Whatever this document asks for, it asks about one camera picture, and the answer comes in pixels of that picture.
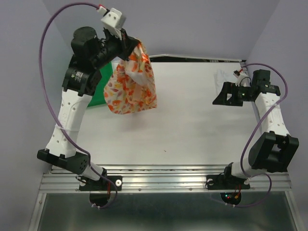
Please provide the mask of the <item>white skirt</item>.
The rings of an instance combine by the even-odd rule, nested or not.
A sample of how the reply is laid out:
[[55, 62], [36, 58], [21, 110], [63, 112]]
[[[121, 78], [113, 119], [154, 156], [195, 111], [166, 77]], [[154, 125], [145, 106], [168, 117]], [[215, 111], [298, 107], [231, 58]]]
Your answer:
[[237, 78], [231, 72], [225, 72], [221, 69], [218, 69], [214, 74], [216, 94], [218, 95], [221, 92], [224, 82], [235, 83], [236, 81]]

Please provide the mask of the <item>orange floral skirt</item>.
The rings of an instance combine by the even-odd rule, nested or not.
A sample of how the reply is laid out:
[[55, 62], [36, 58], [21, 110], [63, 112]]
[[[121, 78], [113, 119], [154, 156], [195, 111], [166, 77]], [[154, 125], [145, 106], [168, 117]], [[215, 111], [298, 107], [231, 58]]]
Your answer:
[[119, 115], [157, 107], [154, 72], [146, 47], [141, 41], [127, 61], [119, 61], [104, 87], [104, 99], [109, 110]]

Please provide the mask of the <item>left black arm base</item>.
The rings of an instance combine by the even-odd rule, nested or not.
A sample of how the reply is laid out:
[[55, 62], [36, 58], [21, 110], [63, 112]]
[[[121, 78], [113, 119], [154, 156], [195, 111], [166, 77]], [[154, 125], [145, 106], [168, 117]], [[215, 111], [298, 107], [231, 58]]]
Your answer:
[[94, 181], [84, 176], [76, 176], [79, 181], [79, 191], [90, 192], [89, 201], [92, 207], [105, 209], [109, 207], [117, 198], [117, 194], [122, 190], [122, 176], [107, 176], [107, 181], [100, 179]]

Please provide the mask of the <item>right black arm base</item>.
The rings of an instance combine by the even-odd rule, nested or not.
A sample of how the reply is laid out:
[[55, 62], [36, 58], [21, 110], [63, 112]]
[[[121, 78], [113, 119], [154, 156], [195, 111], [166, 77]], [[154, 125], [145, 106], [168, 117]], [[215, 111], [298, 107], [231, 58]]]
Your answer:
[[250, 189], [250, 184], [245, 179], [224, 176], [223, 173], [220, 173], [207, 175], [205, 188], [208, 190], [220, 190], [220, 196], [224, 203], [238, 205], [242, 199], [242, 190]]

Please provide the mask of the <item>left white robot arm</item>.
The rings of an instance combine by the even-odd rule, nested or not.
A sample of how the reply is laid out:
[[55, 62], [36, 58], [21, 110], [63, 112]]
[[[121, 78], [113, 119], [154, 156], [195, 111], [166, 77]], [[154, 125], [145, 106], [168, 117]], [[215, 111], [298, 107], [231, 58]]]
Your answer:
[[73, 34], [72, 58], [62, 83], [62, 101], [50, 141], [38, 151], [37, 158], [53, 166], [90, 180], [101, 190], [107, 185], [106, 170], [91, 162], [85, 150], [77, 146], [80, 126], [102, 75], [100, 70], [119, 57], [128, 60], [138, 41], [121, 29], [117, 37], [104, 29], [99, 39], [94, 28], [85, 26]]

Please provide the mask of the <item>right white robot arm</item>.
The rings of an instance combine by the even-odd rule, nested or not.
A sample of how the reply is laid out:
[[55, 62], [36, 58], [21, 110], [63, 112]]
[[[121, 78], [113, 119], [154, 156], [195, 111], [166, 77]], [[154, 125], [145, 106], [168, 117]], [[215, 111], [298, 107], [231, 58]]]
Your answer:
[[260, 117], [254, 132], [261, 130], [261, 136], [252, 147], [245, 145], [248, 157], [242, 156], [239, 162], [226, 167], [221, 182], [227, 188], [236, 185], [239, 178], [286, 172], [299, 147], [298, 138], [290, 135], [284, 123], [280, 108], [283, 98], [279, 87], [270, 82], [270, 71], [256, 70], [248, 85], [243, 85], [243, 81], [249, 78], [243, 70], [234, 71], [234, 75], [236, 82], [224, 82], [212, 104], [242, 106], [244, 102], [254, 102]]

